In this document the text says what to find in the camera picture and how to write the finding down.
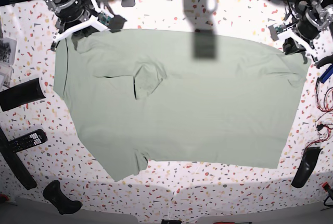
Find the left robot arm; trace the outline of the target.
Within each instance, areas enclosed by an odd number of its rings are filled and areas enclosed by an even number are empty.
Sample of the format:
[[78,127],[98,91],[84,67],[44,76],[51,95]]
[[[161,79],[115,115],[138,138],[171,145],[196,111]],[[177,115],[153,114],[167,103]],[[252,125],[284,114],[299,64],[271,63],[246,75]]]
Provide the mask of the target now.
[[316,54],[313,40],[332,24],[332,0],[287,1],[291,23],[285,25],[283,52],[286,55],[307,51]]

